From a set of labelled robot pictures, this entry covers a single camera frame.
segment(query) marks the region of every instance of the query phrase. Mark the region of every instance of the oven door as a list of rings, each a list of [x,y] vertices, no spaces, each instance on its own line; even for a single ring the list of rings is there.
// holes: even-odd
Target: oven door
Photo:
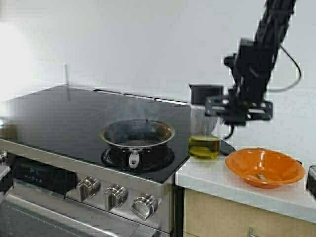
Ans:
[[[168,237],[82,203],[21,183],[0,205],[0,237]]]

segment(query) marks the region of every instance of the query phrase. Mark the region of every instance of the olive oil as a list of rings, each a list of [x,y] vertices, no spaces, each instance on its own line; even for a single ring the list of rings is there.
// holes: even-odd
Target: olive oil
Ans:
[[[196,158],[215,159],[220,150],[220,139],[213,135],[191,136],[189,140],[189,153]]]

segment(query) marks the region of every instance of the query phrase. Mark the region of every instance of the stove knob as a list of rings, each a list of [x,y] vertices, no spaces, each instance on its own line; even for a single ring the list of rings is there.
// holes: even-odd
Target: stove knob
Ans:
[[[6,158],[7,158],[7,152],[6,151],[0,151],[0,165],[6,164]]]
[[[87,198],[93,197],[100,190],[100,186],[101,184],[99,180],[90,176],[80,179],[79,183],[77,184],[79,200],[84,201]]]
[[[104,192],[104,208],[111,211],[112,208],[120,207],[127,199],[127,189],[120,185],[109,186]]]
[[[158,208],[158,200],[148,194],[137,197],[132,205],[132,211],[144,221],[151,217]]]

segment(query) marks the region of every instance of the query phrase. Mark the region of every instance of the glass jar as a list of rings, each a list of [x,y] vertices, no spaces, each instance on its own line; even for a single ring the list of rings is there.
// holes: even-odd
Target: glass jar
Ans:
[[[189,154],[196,158],[215,159],[220,153],[221,119],[205,115],[207,96],[223,93],[221,86],[190,85],[191,88],[191,127]]]
[[[205,116],[205,107],[191,105],[189,153],[196,158],[215,159],[220,152],[220,118]]]

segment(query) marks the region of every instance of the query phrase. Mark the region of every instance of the digital display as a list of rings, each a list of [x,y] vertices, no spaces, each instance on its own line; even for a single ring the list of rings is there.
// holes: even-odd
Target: digital display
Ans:
[[[60,194],[77,185],[75,173],[24,157],[16,157],[13,177]]]

